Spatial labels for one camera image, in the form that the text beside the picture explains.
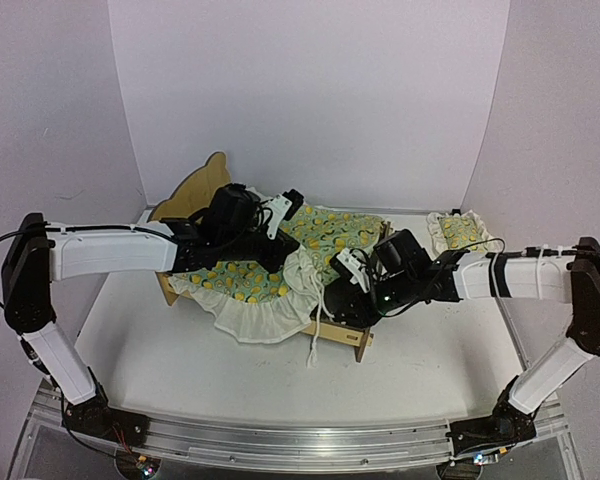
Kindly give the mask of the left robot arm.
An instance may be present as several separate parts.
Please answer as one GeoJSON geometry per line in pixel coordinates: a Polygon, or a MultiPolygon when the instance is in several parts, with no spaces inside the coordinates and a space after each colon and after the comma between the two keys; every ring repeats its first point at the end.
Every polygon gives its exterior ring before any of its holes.
{"type": "Polygon", "coordinates": [[[40,213],[0,237],[11,246],[1,269],[0,308],[34,353],[34,365],[73,405],[100,397],[95,376],[56,324],[51,285],[69,278],[125,271],[179,274],[221,261],[254,261],[278,272],[299,244],[280,225],[303,205],[291,189],[263,200],[241,184],[220,187],[209,206],[186,218],[142,224],[64,225],[40,213]]]}

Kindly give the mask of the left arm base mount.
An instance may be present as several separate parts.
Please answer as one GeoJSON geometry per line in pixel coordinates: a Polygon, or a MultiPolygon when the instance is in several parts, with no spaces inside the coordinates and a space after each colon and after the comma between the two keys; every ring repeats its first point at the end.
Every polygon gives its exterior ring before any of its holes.
{"type": "Polygon", "coordinates": [[[102,385],[95,382],[95,395],[72,403],[61,393],[62,425],[71,433],[116,442],[123,448],[141,447],[147,439],[147,415],[114,408],[102,385]]]}

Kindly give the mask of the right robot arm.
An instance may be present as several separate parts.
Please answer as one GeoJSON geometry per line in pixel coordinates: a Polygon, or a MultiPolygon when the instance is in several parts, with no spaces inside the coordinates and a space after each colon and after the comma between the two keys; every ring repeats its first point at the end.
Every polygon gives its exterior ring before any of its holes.
{"type": "Polygon", "coordinates": [[[530,415],[584,364],[600,356],[600,245],[583,237],[571,249],[528,247],[481,253],[476,245],[431,258],[407,229],[371,253],[344,249],[330,261],[336,279],[324,302],[335,321],[371,327],[419,303],[482,298],[535,299],[569,304],[563,339],[519,375],[505,407],[530,415]]]}

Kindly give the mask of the lemon print ruffled mattress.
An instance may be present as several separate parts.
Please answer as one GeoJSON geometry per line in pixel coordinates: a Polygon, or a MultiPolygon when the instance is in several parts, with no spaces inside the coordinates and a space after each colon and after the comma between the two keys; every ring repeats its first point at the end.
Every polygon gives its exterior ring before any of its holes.
{"type": "Polygon", "coordinates": [[[175,274],[162,282],[172,298],[185,297],[213,315],[217,329],[245,344],[276,344],[298,333],[354,347],[361,356],[372,340],[367,327],[337,319],[324,295],[338,275],[330,261],[341,251],[369,253],[387,234],[380,216],[303,205],[281,224],[299,249],[275,273],[248,261],[175,274]]]}

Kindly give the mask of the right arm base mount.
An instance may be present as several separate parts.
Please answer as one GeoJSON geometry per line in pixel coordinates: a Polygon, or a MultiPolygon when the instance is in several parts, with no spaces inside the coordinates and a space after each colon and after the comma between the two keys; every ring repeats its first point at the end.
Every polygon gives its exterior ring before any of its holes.
{"type": "Polygon", "coordinates": [[[515,380],[501,392],[489,415],[450,423],[446,437],[451,440],[454,458],[492,453],[536,437],[536,411],[525,414],[509,403],[515,380]]]}

